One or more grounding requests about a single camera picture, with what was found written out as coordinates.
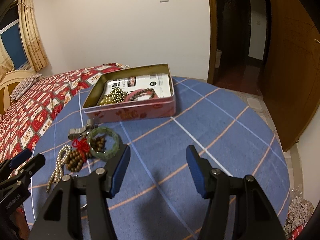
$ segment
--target metal hair clip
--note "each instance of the metal hair clip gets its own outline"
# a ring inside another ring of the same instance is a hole
[[[87,120],[87,124],[82,128],[72,128],[69,130],[68,138],[70,140],[74,140],[79,138],[80,136],[86,137],[90,131],[94,128],[94,122],[92,119]]]

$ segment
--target plaid tablecloth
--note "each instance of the plaid tablecloth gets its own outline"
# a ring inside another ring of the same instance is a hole
[[[174,117],[105,124],[131,147],[120,192],[108,200],[118,239],[197,238],[208,200],[197,193],[186,164],[185,150],[190,144],[213,167],[229,175],[253,174],[284,224],[289,206],[288,170],[281,147],[266,123],[224,89],[174,78],[174,90]],[[32,177],[31,198],[24,205],[30,228],[47,198],[46,183],[57,153],[63,145],[70,144],[69,128],[86,123],[87,116],[80,109],[89,92],[90,88],[81,90],[71,99],[33,149],[33,155],[44,154],[46,164]],[[79,176],[102,166],[102,161],[90,161]],[[226,239],[232,234],[234,204],[231,197]],[[90,239],[85,212],[82,225],[84,239]]]

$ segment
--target white wall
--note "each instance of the white wall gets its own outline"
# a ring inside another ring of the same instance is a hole
[[[303,196],[316,206],[320,199],[320,108],[297,144],[303,175]]]
[[[251,37],[249,57],[262,60],[267,32],[266,0],[250,0],[250,4]]]
[[[34,0],[34,7],[52,73],[167,62],[173,75],[207,79],[209,0]]]
[[[44,45],[50,64],[42,69],[40,73],[52,75],[67,71],[67,64],[64,53],[57,36],[55,16],[52,13],[52,0],[33,0],[35,7],[36,24],[39,29],[40,39]]]

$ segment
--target headboard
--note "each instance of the headboard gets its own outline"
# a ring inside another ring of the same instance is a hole
[[[34,73],[31,70],[15,70],[5,75],[0,83],[0,114],[4,114],[13,103],[10,101],[10,95],[15,87]]]

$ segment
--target curtain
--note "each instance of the curtain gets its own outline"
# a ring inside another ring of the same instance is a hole
[[[0,80],[7,74],[8,72],[14,70],[13,62],[4,48],[2,43],[2,39],[0,36]]]
[[[37,72],[49,64],[40,41],[32,0],[18,0],[19,28],[27,59]]]

